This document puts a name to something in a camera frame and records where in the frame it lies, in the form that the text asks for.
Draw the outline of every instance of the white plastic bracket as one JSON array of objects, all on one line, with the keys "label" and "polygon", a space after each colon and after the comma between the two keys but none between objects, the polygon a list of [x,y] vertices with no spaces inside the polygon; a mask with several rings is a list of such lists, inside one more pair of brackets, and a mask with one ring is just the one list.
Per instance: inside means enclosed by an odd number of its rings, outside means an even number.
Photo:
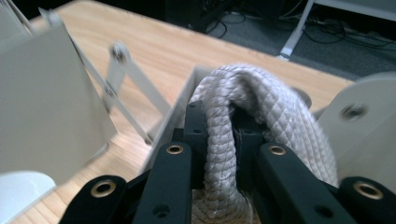
[{"label": "white plastic bracket", "polygon": [[311,11],[312,6],[314,5],[315,0],[308,0],[306,3],[303,15],[300,18],[300,21],[297,24],[297,27],[294,29],[293,33],[289,37],[283,49],[280,51],[279,58],[288,61],[291,54],[294,51],[298,41],[300,40],[301,35],[303,34],[304,25],[306,19],[308,18],[309,12]]},{"label": "white plastic bracket", "polygon": [[338,176],[364,176],[396,192],[396,72],[361,78],[342,90],[318,123],[329,137]]},{"label": "white plastic bracket", "polygon": [[171,109],[171,106],[166,102],[161,93],[154,87],[151,81],[140,70],[136,63],[131,58],[128,49],[121,43],[116,43],[111,49],[110,64],[108,67],[107,80],[104,80],[99,72],[93,67],[87,56],[82,52],[79,46],[74,42],[76,50],[84,63],[87,70],[95,78],[99,86],[104,90],[103,101],[105,103],[107,112],[111,110],[114,105],[122,115],[127,118],[137,133],[145,140],[147,144],[153,142],[153,136],[149,136],[139,123],[134,119],[134,116],[129,112],[128,108],[118,97],[121,82],[125,74],[139,87],[139,89],[148,97],[148,99],[157,107],[157,109],[165,115]]},{"label": "white plastic bracket", "polygon": [[64,23],[61,17],[53,10],[46,10],[40,7],[38,11],[50,27]]},{"label": "white plastic bracket", "polygon": [[21,23],[29,30],[29,32],[31,34],[35,34],[35,28],[32,26],[29,20],[27,20],[27,18],[23,15],[23,13],[17,8],[17,6],[15,6],[12,0],[1,0],[0,4],[10,8],[18,17],[18,19],[21,21]]}]

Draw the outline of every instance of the rope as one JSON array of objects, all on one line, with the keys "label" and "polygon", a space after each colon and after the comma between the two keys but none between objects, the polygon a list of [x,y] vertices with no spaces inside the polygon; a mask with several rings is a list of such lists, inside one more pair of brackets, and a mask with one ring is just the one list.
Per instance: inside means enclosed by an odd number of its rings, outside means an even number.
[{"label": "rope", "polygon": [[248,64],[213,71],[196,88],[207,118],[205,188],[193,192],[193,223],[254,223],[252,201],[236,187],[236,157],[230,113],[245,109],[270,129],[264,137],[293,149],[318,178],[336,185],[335,159],[326,137],[299,96],[276,77]]}]

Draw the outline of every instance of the black cable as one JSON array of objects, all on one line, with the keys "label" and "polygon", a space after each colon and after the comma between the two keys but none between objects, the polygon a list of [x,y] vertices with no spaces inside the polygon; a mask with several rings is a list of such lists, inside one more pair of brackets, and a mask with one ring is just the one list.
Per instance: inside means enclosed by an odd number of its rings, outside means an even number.
[{"label": "black cable", "polygon": [[[334,41],[321,41],[321,40],[317,40],[315,38],[313,38],[306,30],[304,30],[304,34],[313,42],[319,43],[319,44],[334,44],[337,42],[340,42],[342,40],[348,41],[350,43],[356,44],[356,45],[360,45],[360,46],[364,46],[366,48],[370,48],[370,49],[379,49],[379,50],[391,50],[394,51],[396,49],[384,49],[383,47],[388,46],[388,45],[392,45],[395,44],[396,41],[392,40],[392,41],[386,41],[386,40],[380,40],[378,38],[375,37],[371,37],[368,35],[363,35],[362,33],[352,33],[352,32],[346,32],[344,24],[341,21],[338,21],[339,24],[335,25],[335,24],[319,24],[318,19],[317,18],[310,18],[307,21],[307,25],[310,26],[316,26],[318,27],[323,33],[325,34],[329,34],[329,35],[334,35],[335,37],[337,37],[338,39],[334,40]],[[372,43],[368,43],[359,39],[356,39],[352,36],[357,36],[357,37],[362,37],[362,38],[366,38],[366,39],[370,39],[370,40],[374,40],[374,41],[378,41],[381,44],[372,44]]]},{"label": "black cable", "polygon": [[215,36],[215,38],[222,39],[227,34],[228,29],[227,29],[227,25],[224,22],[222,22],[220,19],[216,19],[215,25],[213,27],[211,27],[209,30],[206,29],[205,33],[207,35],[209,35],[211,32],[213,32],[219,26],[219,24],[221,24],[224,27],[224,31],[221,35]]}]

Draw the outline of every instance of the gray carpet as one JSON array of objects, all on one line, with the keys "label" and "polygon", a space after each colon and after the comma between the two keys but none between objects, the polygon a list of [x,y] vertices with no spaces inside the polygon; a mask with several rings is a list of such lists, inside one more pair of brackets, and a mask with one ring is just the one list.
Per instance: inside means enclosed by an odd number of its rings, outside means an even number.
[{"label": "gray carpet", "polygon": [[[279,22],[275,25],[255,17],[244,19],[238,14],[228,14],[221,21],[227,27],[223,40],[274,56],[279,54],[293,29],[291,24]],[[224,25],[219,23],[209,35],[219,37],[224,31]],[[314,26],[308,26],[306,32],[322,41],[335,39],[333,35],[325,34]],[[387,45],[387,49],[396,49],[396,43]],[[319,44],[306,35],[302,35],[290,60],[351,80],[379,72],[396,71],[396,50],[370,49],[346,40],[335,44]]]}]

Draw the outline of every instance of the bolt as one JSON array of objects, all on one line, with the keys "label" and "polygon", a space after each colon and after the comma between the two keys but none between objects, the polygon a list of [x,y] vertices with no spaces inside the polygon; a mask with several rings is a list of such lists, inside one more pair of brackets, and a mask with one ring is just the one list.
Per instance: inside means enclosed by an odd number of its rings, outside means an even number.
[{"label": "bolt", "polygon": [[113,96],[114,96],[114,92],[113,92],[109,87],[106,87],[106,88],[105,88],[105,92],[106,92],[106,94],[107,94],[109,97],[113,97]]},{"label": "bolt", "polygon": [[365,105],[349,105],[341,111],[341,116],[349,121],[363,117],[367,113]]},{"label": "bolt", "polygon": [[151,139],[146,138],[144,140],[145,140],[145,143],[146,143],[147,146],[151,146],[152,145],[152,140]]},{"label": "bolt", "polygon": [[120,47],[117,45],[113,46],[111,48],[111,56],[118,62],[118,63],[125,63],[125,55],[123,54],[122,50]]}]

